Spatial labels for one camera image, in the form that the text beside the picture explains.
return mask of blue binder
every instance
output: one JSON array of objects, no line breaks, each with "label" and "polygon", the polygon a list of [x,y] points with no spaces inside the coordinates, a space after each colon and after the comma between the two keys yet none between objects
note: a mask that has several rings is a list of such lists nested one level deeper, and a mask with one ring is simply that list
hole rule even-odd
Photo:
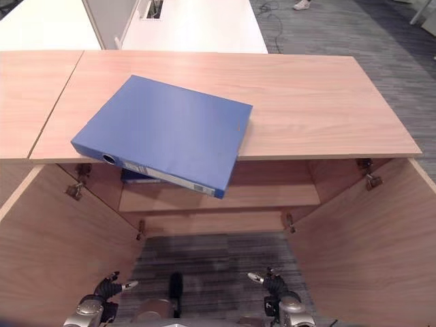
[{"label": "blue binder", "polygon": [[72,144],[87,157],[222,198],[251,108],[131,76]]}]

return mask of table leg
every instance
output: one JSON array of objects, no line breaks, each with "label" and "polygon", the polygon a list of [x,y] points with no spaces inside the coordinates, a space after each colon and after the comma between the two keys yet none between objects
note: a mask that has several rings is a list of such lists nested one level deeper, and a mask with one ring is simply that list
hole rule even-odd
[{"label": "table leg", "polygon": [[410,25],[414,25],[418,18],[421,16],[422,12],[427,8],[432,0],[427,0],[426,3],[419,9],[416,15],[410,20]]}]

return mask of white table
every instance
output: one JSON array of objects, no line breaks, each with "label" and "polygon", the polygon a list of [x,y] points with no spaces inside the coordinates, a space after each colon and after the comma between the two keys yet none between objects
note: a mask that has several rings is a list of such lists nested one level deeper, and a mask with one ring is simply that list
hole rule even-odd
[{"label": "white table", "polygon": [[0,20],[0,50],[99,50],[81,0],[24,0]]},{"label": "white table", "polygon": [[140,20],[139,11],[134,13],[123,50],[268,53],[249,0],[163,4],[158,20]]}]

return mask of wood grain surface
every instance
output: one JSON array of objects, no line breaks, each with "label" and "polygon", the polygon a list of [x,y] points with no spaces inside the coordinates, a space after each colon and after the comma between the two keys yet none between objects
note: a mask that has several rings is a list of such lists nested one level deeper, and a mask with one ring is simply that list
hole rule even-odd
[{"label": "wood grain surface", "polygon": [[[78,178],[75,163],[60,165],[74,179]],[[87,178],[85,186],[95,196],[100,198],[110,208],[118,210],[120,204],[123,182],[121,182],[121,169],[106,163],[93,163],[92,171]]]},{"label": "wood grain surface", "polygon": [[319,203],[305,160],[238,161],[222,200],[170,183],[133,184],[124,186],[119,210],[170,211]]},{"label": "wood grain surface", "polygon": [[81,54],[0,52],[0,160],[29,156]]},{"label": "wood grain surface", "polygon": [[0,207],[31,171],[31,164],[0,163]]},{"label": "wood grain surface", "polygon": [[36,166],[0,208],[0,317],[17,326],[61,326],[109,273],[122,280],[142,248],[136,231],[56,165]]},{"label": "wood grain surface", "polygon": [[315,306],[370,326],[436,323],[436,185],[413,159],[393,159],[301,219],[288,234]]},{"label": "wood grain surface", "polygon": [[132,74],[252,104],[240,159],[420,154],[352,57],[107,50],[85,51],[31,159],[88,161],[69,141]]},{"label": "wood grain surface", "polygon": [[283,231],[280,211],[183,213],[145,217],[146,237]]},{"label": "wood grain surface", "polygon": [[[389,159],[374,159],[372,171]],[[355,159],[311,160],[308,162],[321,203],[326,203],[362,179]]]}]

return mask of gray carpet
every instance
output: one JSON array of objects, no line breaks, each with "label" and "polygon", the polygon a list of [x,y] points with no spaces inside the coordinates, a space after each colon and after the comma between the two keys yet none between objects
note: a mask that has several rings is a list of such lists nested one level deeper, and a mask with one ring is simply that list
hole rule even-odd
[{"label": "gray carpet", "polygon": [[140,285],[122,295],[116,323],[129,322],[144,299],[165,297],[174,271],[184,275],[182,317],[237,322],[248,315],[269,321],[263,310],[268,294],[247,277],[248,272],[266,272],[268,266],[276,268],[300,295],[318,326],[334,322],[334,318],[316,314],[288,243],[283,233],[277,232],[148,240],[131,277]]},{"label": "gray carpet", "polygon": [[[351,55],[397,113],[424,151],[420,163],[436,180],[435,38],[410,26],[410,5],[389,0],[313,0],[295,12],[292,0],[252,0],[268,51]],[[245,276],[277,267],[315,314],[295,259],[281,233],[216,235],[150,240],[133,278],[141,286],[124,294],[117,322],[127,322],[142,300],[165,296],[170,273],[185,273],[185,317],[263,315],[265,292]],[[317,325],[334,317],[315,314]],[[339,322],[335,326],[351,326]]]}]

